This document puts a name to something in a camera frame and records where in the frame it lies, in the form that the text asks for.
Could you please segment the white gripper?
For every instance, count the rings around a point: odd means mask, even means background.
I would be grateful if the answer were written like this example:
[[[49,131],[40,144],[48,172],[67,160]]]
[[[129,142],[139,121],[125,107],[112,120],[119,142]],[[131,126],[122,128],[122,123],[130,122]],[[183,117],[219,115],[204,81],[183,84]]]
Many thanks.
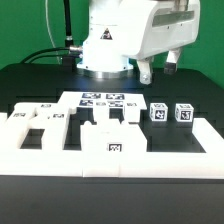
[[[175,11],[174,8],[173,1],[133,0],[128,9],[125,54],[141,59],[137,65],[142,84],[152,82],[154,57],[149,56],[170,50],[164,73],[173,75],[177,71],[181,47],[193,43],[197,38],[200,1],[188,0],[187,7],[181,6],[182,11]]]

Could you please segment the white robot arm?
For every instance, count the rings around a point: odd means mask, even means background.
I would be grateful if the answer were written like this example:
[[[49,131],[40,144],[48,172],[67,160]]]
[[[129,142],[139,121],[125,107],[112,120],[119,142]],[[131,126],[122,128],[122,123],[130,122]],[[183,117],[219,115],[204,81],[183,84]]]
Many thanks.
[[[90,0],[89,34],[78,68],[98,79],[119,78],[137,62],[140,82],[152,82],[153,58],[168,54],[164,72],[173,74],[182,48],[199,31],[200,0]]]

